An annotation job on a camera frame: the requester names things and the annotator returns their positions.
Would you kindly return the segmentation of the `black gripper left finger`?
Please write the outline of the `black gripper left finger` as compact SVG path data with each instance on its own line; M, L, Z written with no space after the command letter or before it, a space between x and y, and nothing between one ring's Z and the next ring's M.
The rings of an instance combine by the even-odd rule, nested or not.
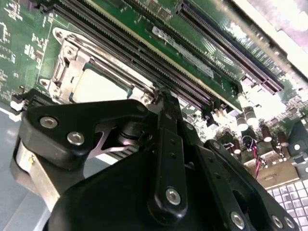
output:
M161 90L148 106L132 99L29 106L13 159L51 208L72 186L157 143L184 122L179 101Z

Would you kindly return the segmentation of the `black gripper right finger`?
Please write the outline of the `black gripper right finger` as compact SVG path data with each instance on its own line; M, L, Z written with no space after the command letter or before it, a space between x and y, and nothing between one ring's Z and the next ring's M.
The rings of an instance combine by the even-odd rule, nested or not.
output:
M213 222L221 231L297 231L294 219L216 140L202 143L195 128L178 122L186 158L213 203Z

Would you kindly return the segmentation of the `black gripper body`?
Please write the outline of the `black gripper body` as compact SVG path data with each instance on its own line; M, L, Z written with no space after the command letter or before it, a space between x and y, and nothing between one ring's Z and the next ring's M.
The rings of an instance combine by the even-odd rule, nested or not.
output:
M157 143L72 186L50 231L238 231L241 209L214 153L192 125L161 128Z

